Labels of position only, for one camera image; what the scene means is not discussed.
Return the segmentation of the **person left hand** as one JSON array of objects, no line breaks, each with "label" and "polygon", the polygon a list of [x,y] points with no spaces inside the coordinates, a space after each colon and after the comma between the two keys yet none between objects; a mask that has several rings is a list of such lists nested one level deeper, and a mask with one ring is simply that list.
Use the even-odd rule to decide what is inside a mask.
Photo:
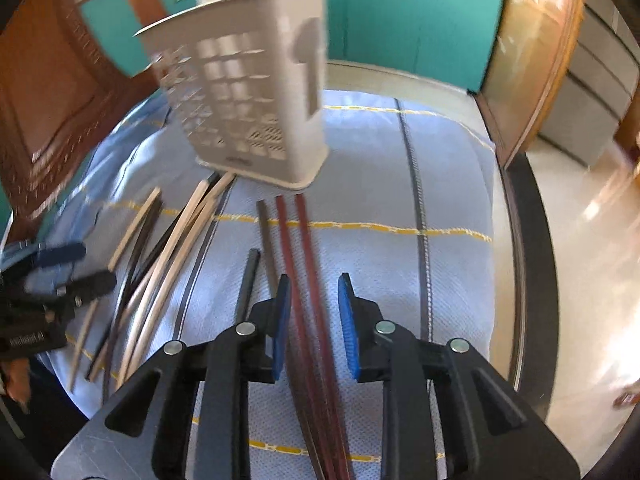
[{"label": "person left hand", "polygon": [[16,359],[13,361],[3,361],[1,363],[1,371],[4,379],[4,388],[6,394],[17,403],[23,410],[28,409],[29,400],[32,397],[32,389],[30,388],[29,360]]}]

